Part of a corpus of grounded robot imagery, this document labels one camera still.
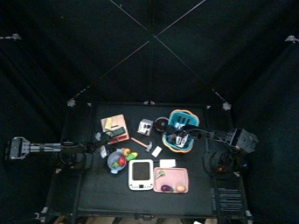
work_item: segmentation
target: book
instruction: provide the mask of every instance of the book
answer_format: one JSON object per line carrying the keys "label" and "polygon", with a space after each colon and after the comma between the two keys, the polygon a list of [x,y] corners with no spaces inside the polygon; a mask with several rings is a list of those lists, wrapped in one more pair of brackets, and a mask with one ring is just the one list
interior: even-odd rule
{"label": "book", "polygon": [[124,115],[113,115],[110,117],[102,118],[100,120],[100,123],[102,127],[102,132],[117,130],[121,127],[124,127],[125,129],[125,133],[116,137],[112,137],[108,144],[122,142],[129,138],[128,132],[126,132],[126,122],[125,122]]}

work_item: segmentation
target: red apple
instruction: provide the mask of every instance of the red apple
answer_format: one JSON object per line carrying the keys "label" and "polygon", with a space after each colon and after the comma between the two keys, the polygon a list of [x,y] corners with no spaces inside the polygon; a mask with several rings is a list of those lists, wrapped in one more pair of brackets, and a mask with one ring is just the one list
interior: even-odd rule
{"label": "red apple", "polygon": [[121,156],[121,157],[117,159],[116,162],[118,163],[120,166],[124,166],[124,165],[126,164],[126,159],[125,159],[125,157]]}

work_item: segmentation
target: pink tray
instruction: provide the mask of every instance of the pink tray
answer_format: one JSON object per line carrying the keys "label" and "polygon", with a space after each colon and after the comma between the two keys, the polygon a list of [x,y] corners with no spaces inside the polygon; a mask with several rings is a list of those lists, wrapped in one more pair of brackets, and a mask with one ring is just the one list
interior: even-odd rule
{"label": "pink tray", "polygon": [[[158,174],[158,171],[164,172],[164,176],[160,178],[154,178]],[[157,193],[186,193],[188,192],[188,172],[184,168],[153,168],[153,191]],[[168,185],[172,187],[173,192],[162,192],[161,186]],[[184,192],[176,192],[174,187],[176,186],[184,186],[185,191]]]}

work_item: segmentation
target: black backdrop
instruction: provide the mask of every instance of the black backdrop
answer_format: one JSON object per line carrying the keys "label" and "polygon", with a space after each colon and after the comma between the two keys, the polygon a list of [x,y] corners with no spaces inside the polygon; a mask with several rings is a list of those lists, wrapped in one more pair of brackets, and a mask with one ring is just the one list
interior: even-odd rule
{"label": "black backdrop", "polygon": [[[1,145],[58,141],[72,98],[228,102],[260,140],[249,210],[258,223],[297,223],[297,11],[296,0],[1,0],[0,37],[22,38],[0,39]],[[1,164],[0,221],[42,208],[48,163]]]}

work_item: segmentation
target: white tablet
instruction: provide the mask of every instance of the white tablet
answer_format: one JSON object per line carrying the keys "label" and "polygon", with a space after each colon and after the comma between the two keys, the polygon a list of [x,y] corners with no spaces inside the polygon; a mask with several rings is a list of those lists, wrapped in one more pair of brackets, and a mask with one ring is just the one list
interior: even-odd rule
{"label": "white tablet", "polygon": [[134,191],[150,190],[154,184],[153,160],[134,159],[128,162],[128,187]]}

